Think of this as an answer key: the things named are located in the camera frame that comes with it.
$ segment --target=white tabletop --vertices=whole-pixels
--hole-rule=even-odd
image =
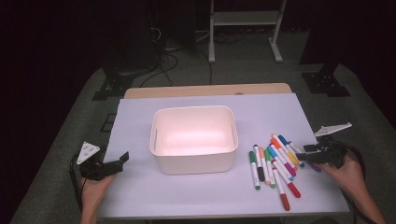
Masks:
[[[164,175],[149,151],[153,116],[163,108],[195,105],[226,105],[233,111],[239,138],[233,168],[225,173]],[[118,160],[126,151],[130,159],[109,187],[99,217],[267,217],[348,212],[332,179],[309,166],[299,168],[293,181],[301,198],[295,198],[284,185],[289,211],[283,208],[277,189],[262,183],[262,188],[255,190],[248,152],[255,144],[266,147],[272,133],[282,134],[300,148],[316,143],[294,93],[120,100],[105,161]]]

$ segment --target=green marker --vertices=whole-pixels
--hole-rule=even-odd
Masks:
[[[248,156],[250,157],[251,171],[253,172],[254,188],[260,189],[259,176],[257,175],[256,167],[256,156],[254,155],[253,151],[249,151]]]
[[[273,169],[271,163],[271,155],[267,149],[264,150],[264,155],[265,155],[265,161],[267,162],[268,175],[270,176],[270,180],[271,180],[271,189],[274,189],[276,188],[276,182],[274,178],[274,172],[272,172]]]

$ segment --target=pile of markers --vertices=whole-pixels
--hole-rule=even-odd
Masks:
[[[290,210],[288,197],[283,190],[283,182],[289,187],[296,198],[300,198],[299,190],[294,186],[297,166],[304,167],[304,163],[297,159],[295,153],[302,153],[292,142],[286,141],[282,135],[272,135],[271,144],[264,149],[257,145],[254,151],[249,151],[251,170],[256,189],[260,189],[260,181],[277,188],[283,206]]]

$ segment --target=gray carpet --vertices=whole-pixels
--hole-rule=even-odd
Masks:
[[[374,195],[388,223],[396,223],[396,132],[362,88],[355,74],[339,65],[335,76],[351,97],[329,98],[326,94],[312,94],[301,76],[302,72],[318,71],[321,64],[298,65],[307,33],[281,33],[278,39],[283,63],[276,63],[268,45],[268,35],[246,35],[232,45],[216,45],[216,62],[212,64],[212,84],[288,83],[297,94],[307,119],[315,132],[320,126],[352,123],[352,127],[335,133],[335,139],[357,147],[367,166],[367,186]],[[199,46],[207,54],[207,46]],[[200,52],[174,53],[178,65],[168,72],[174,86],[208,85],[209,65]],[[173,65],[173,59],[163,61],[163,68]],[[137,78],[138,87],[145,75]],[[98,70],[87,82],[77,98],[62,129],[44,160],[33,184],[11,223],[78,223],[79,211],[68,174],[69,162],[83,141],[106,145],[109,133],[100,129],[107,114],[115,113],[120,97],[106,101],[92,101],[105,80]],[[159,75],[144,87],[168,86]],[[351,223],[350,214],[329,215],[339,223]],[[282,223],[311,223],[325,216],[282,217]],[[100,220],[99,223],[145,223],[143,220]]]

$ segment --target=white bin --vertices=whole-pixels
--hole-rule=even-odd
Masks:
[[[154,115],[149,148],[166,175],[228,171],[237,147],[227,106],[166,108]]]

